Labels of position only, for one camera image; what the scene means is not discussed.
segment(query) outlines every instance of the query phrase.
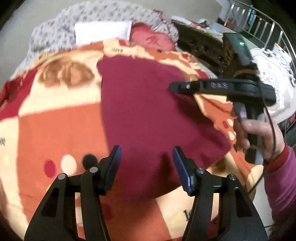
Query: purple sleeve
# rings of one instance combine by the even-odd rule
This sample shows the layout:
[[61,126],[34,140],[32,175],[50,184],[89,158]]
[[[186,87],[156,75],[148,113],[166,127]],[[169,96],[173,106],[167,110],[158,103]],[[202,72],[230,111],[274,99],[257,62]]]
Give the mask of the purple sleeve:
[[288,158],[283,165],[264,175],[265,191],[274,220],[288,212],[296,202],[296,157],[293,149],[287,148]]

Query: metal screw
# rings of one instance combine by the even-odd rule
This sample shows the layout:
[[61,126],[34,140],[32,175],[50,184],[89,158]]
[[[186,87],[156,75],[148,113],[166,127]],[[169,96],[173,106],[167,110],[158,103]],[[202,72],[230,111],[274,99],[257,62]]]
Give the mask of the metal screw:
[[97,168],[97,167],[91,167],[91,168],[89,169],[89,171],[90,171],[91,173],[95,173],[95,172],[98,171],[98,168]]
[[230,180],[233,180],[233,181],[237,179],[236,175],[233,175],[233,174],[229,174],[228,177]]
[[60,175],[58,175],[58,179],[63,180],[66,177],[66,174],[61,173]]
[[200,174],[203,174],[203,173],[205,173],[205,169],[199,167],[199,168],[197,169],[197,172],[200,173]]

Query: floor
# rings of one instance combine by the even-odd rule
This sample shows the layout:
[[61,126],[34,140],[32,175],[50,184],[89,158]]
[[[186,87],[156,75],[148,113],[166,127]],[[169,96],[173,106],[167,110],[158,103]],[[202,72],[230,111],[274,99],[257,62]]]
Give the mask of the floor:
[[[15,11],[13,17],[0,31],[0,87],[9,79],[15,68],[27,53],[29,39],[34,27],[41,22],[54,18],[61,10],[84,0],[26,0]],[[131,0],[152,9],[164,10],[165,16],[178,15],[191,20],[200,18],[217,19],[221,6],[216,0]],[[272,224],[271,210],[264,191],[263,181],[259,184],[254,204],[265,226]]]

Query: bedspread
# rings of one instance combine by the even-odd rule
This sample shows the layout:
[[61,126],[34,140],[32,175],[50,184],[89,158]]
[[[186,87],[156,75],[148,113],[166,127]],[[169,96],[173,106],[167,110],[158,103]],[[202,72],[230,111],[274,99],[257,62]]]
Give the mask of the bedspread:
[[[0,95],[0,177],[12,228],[23,238],[55,177],[83,173],[85,154],[100,160],[115,144],[123,159],[112,190],[101,198],[112,240],[183,235],[194,198],[180,186],[174,145],[215,175],[235,174],[249,190],[262,167],[229,150],[235,143],[232,104],[222,96],[167,90],[171,81],[201,77],[207,75],[188,53],[117,39],[41,55]],[[75,198],[83,238],[79,193]],[[212,218],[218,202],[215,194]]]

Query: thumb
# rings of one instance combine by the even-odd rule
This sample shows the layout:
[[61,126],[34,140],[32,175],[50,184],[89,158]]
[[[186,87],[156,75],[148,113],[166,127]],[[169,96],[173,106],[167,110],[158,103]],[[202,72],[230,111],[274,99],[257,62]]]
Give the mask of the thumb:
[[259,120],[242,120],[243,129],[250,133],[263,137],[271,137],[272,130],[268,122]]

